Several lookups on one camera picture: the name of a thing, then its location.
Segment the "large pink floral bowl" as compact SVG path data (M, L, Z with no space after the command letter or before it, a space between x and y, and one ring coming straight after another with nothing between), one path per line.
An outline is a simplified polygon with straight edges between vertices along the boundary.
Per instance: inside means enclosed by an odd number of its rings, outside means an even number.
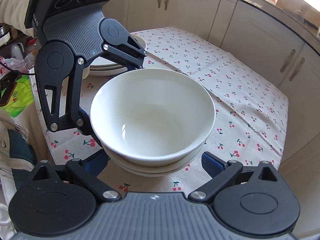
M96 93L90 121L101 144L142 167L166 166L195 153L215 123L209 92L167 69L140 69L107 81Z

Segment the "wooden cutting board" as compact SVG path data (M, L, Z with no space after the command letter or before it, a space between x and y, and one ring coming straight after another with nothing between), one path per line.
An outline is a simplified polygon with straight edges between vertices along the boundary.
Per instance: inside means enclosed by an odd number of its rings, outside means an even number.
M319 11L304 0L277 0L276 6L318 35Z

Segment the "white floral bowl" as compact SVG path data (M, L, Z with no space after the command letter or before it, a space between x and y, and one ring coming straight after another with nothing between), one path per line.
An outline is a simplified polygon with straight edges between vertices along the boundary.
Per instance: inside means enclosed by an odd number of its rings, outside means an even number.
M172 174L185 168L198 155L202 147L203 145L199 146L193 152L173 164L161 167L142 167L125 160L123 157L108 149L106 146L103 146L103 150L111 160L128 172L144 177L160 177Z

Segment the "white kitchen cabinets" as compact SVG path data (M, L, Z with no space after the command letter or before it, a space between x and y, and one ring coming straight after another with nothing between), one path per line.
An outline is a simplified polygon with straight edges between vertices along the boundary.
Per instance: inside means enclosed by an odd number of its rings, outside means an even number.
M129 31L176 27L232 54L288 99L279 170L301 204L294 233L319 237L319 40L265 0L112 0Z

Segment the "white fruit plate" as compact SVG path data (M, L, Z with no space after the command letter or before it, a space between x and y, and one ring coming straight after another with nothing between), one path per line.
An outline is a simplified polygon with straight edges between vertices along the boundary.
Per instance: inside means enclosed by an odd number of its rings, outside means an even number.
M89 67L89 75L110 76L127 71L126 67L118 65L102 57L95 59Z

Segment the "green plastic bag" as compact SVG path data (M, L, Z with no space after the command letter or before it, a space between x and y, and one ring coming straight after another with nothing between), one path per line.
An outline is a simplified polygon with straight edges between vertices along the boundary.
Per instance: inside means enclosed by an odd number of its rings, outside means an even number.
M26 107L33 103L33 93L29 76L22 76L16 81L12 95L5 106L1 109L7 111L13 118L17 117Z

